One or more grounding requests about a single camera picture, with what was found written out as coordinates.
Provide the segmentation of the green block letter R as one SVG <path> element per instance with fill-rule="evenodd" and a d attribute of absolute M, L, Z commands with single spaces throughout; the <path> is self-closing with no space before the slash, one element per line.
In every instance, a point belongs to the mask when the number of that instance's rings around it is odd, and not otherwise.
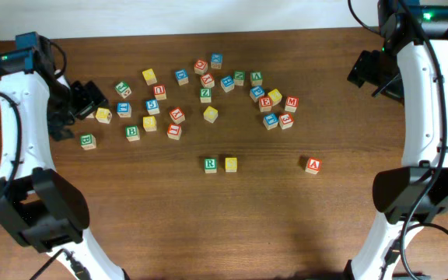
<path fill-rule="evenodd" d="M 216 158 L 204 159 L 204 171 L 206 173 L 216 173 L 218 170 L 218 162 Z"/>

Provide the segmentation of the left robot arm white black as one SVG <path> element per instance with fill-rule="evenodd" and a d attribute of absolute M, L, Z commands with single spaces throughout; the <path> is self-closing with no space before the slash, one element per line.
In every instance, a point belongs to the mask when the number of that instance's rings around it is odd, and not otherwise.
<path fill-rule="evenodd" d="M 54 62 L 58 48 L 30 32 L 0 54 L 0 225 L 77 279 L 126 279 L 94 238 L 81 191 L 57 173 L 51 156 L 51 139 L 73 138 L 69 126 L 108 104 L 93 82 L 68 83 Z"/>

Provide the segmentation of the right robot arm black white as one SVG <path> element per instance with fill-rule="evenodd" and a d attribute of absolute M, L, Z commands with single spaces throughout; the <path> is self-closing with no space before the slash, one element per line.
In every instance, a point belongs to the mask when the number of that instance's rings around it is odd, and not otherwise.
<path fill-rule="evenodd" d="M 448 5 L 379 0 L 378 51 L 363 51 L 348 80 L 404 107 L 401 166 L 373 181 L 376 218 L 345 279 L 390 279 L 411 239 L 448 211 Z"/>

